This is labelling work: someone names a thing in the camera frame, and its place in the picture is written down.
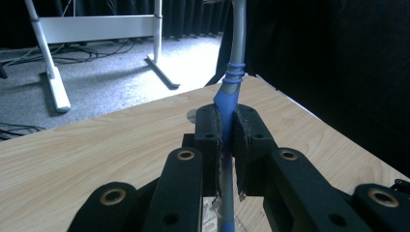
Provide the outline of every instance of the gray carpet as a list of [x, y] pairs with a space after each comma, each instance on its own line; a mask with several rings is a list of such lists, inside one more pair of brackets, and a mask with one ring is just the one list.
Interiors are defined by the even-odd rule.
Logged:
[[[166, 65], [162, 71], [181, 84], [176, 90], [170, 90], [145, 61], [147, 54], [153, 52], [151, 39], [137, 43], [127, 53], [92, 62], [57, 63], [72, 105], [64, 114], [54, 107], [44, 61], [5, 67], [9, 78], [0, 79], [0, 123], [50, 129], [201, 88], [215, 73], [220, 40], [221, 35], [183, 38], [179, 42], [162, 40], [161, 63]], [[124, 42], [88, 43], [83, 47], [110, 53]], [[131, 46], [128, 42], [122, 50]], [[0, 61], [20, 57], [27, 51], [0, 49]], [[87, 58], [78, 52], [58, 56]]]

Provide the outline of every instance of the table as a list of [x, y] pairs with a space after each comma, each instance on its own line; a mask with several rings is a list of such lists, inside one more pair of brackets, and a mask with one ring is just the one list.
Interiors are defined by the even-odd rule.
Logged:
[[[169, 152], [194, 132], [187, 113], [212, 103], [219, 85], [152, 101], [0, 143], [0, 231], [66, 231], [93, 190], [140, 188], [161, 175]], [[336, 188], [408, 180], [265, 82], [246, 77], [239, 102], [255, 108], [280, 147], [307, 155]], [[235, 202], [248, 231], [268, 231], [261, 198]]]

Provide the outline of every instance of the floor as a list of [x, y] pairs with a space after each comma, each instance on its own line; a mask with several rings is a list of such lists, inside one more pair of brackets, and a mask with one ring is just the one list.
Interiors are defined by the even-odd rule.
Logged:
[[[67, 58], [84, 61], [88, 54], [54, 55], [65, 58], [54, 59], [72, 105], [63, 114], [54, 107], [44, 61], [5, 67], [8, 78], [0, 79], [0, 130], [7, 130], [8, 124], [56, 128], [201, 88], [215, 73], [220, 41], [221, 35], [162, 40], [162, 71], [181, 84], [174, 90], [163, 83], [145, 60], [153, 52], [151, 39], [137, 43], [122, 40], [85, 46], [73, 44], [74, 48], [98, 51], [100, 57], [119, 48], [120, 52], [130, 51], [75, 64], [64, 63], [68, 62]], [[0, 61], [19, 58], [28, 51], [0, 49]], [[35, 50], [27, 57], [40, 55]]]

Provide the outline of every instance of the light wood tabletop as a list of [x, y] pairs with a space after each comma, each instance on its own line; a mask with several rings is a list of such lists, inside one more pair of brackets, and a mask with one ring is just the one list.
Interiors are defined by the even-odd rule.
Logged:
[[[66, 231], [98, 187], [126, 182], [138, 189], [156, 179], [183, 134], [194, 132], [187, 113], [212, 103], [219, 87], [1, 142], [0, 231]], [[239, 102], [258, 111], [279, 147], [304, 153], [338, 189], [408, 180], [259, 79], [245, 78]], [[235, 198], [248, 231], [269, 231], [261, 198]]]

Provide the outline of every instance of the wooden table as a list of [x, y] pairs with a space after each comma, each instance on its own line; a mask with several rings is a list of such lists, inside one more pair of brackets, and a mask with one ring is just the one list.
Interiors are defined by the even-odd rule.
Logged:
[[[109, 182], [140, 188], [194, 131], [187, 113], [219, 85], [0, 143], [0, 231], [66, 231], [91, 192]], [[255, 108], [281, 147], [307, 155], [336, 188], [408, 180], [264, 82], [247, 77], [240, 103]], [[268, 231], [260, 198], [239, 203], [248, 231]]]

